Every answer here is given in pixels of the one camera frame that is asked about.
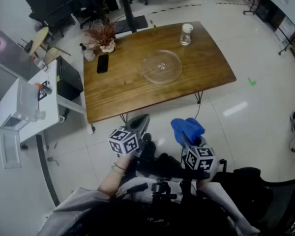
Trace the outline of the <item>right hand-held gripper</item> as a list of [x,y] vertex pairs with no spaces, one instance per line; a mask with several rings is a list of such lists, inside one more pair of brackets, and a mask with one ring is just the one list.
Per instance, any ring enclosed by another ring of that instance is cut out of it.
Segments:
[[196,138],[194,143],[182,135],[183,162],[187,179],[209,179],[216,157],[204,137]]

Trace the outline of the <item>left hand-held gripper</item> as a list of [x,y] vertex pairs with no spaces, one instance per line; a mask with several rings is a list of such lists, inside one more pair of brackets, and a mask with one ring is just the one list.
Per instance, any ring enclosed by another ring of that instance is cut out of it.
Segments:
[[118,157],[141,153],[145,144],[151,141],[151,135],[146,132],[150,122],[149,114],[142,114],[130,119],[125,129],[115,129],[108,137],[109,146]]

